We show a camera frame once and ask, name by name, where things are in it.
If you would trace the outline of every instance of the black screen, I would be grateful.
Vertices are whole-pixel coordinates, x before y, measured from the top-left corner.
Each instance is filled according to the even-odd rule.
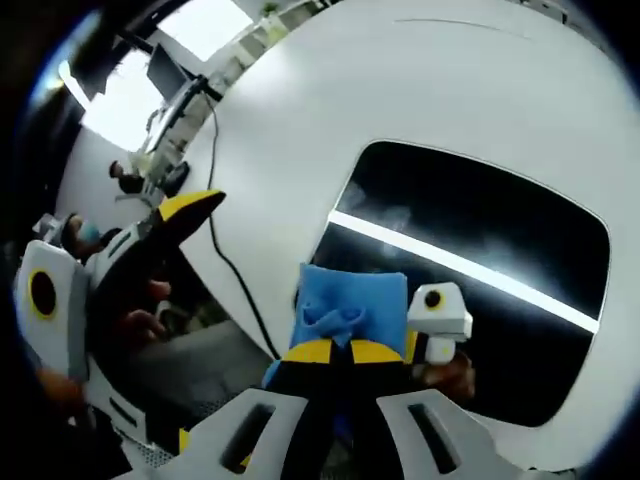
[[[157,45],[153,50],[149,60],[147,77],[167,102],[176,96],[188,80],[182,67],[169,56],[161,45]]]
[[[391,142],[362,153],[338,211],[504,273],[597,319],[609,265],[606,228],[537,183],[451,153]],[[475,278],[329,223],[313,263],[407,275],[409,294],[453,281],[474,317],[461,345],[476,369],[466,408],[526,426],[564,402],[592,333]]]

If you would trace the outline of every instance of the desk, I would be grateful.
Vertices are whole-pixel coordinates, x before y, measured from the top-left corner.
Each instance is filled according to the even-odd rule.
[[[640,380],[632,340],[640,338],[640,228],[629,222],[640,202],[640,116],[609,58],[561,24],[508,2],[350,0],[266,52],[217,113],[214,187],[228,194],[214,214],[220,245],[281,352],[299,264],[311,258],[357,157],[374,140],[480,159],[602,218],[611,242],[607,299],[564,406],[533,429],[483,419],[499,451],[521,466],[561,470],[591,458]],[[185,154],[193,168],[186,191],[206,188],[213,134],[210,118]],[[182,248],[264,348],[208,226]]]

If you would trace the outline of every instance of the face mask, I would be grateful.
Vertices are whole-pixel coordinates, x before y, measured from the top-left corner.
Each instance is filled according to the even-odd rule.
[[[85,220],[82,222],[80,230],[78,230],[78,240],[86,243],[97,243],[100,241],[100,231],[95,225]]]

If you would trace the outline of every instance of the cable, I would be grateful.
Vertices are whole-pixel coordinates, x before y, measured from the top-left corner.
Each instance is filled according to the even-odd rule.
[[[216,144],[218,143],[218,132],[220,131],[220,129],[218,127],[218,115],[216,114],[216,110],[211,104],[211,100],[209,100],[209,97],[207,96],[206,93],[204,94],[204,97],[207,100],[207,104],[209,105],[211,112],[213,113],[213,121],[216,127],[216,132],[213,137],[213,146],[211,149],[211,170],[209,171],[209,181],[207,182],[207,189],[211,190],[211,186],[213,184],[213,168],[216,160]],[[251,310],[253,311],[253,314],[256,317],[256,321],[258,322],[258,326],[260,327],[260,332],[262,333],[262,338],[264,338],[264,341],[267,344],[267,347],[269,348],[271,355],[273,355],[273,358],[275,358],[276,360],[280,360],[280,355],[278,354],[276,347],[274,347],[273,342],[271,341],[269,332],[267,332],[267,327],[264,324],[264,319],[262,318],[262,315],[260,315],[260,311],[258,310],[258,307],[255,301],[253,300],[253,296],[249,291],[249,287],[247,287],[247,284],[242,278],[242,275],[240,275],[240,272],[238,271],[236,266],[233,264],[233,262],[229,260],[229,258],[224,253],[222,253],[222,250],[220,249],[220,244],[218,244],[218,237],[216,236],[216,230],[213,225],[213,215],[209,216],[209,230],[211,231],[213,248],[215,249],[216,253],[220,256],[220,258],[222,258],[222,260],[224,260],[224,262],[229,266],[233,274],[238,279],[238,282],[240,283],[240,287],[242,287],[242,291],[244,292],[244,295],[247,298],[247,301],[249,302],[249,306],[251,307]]]

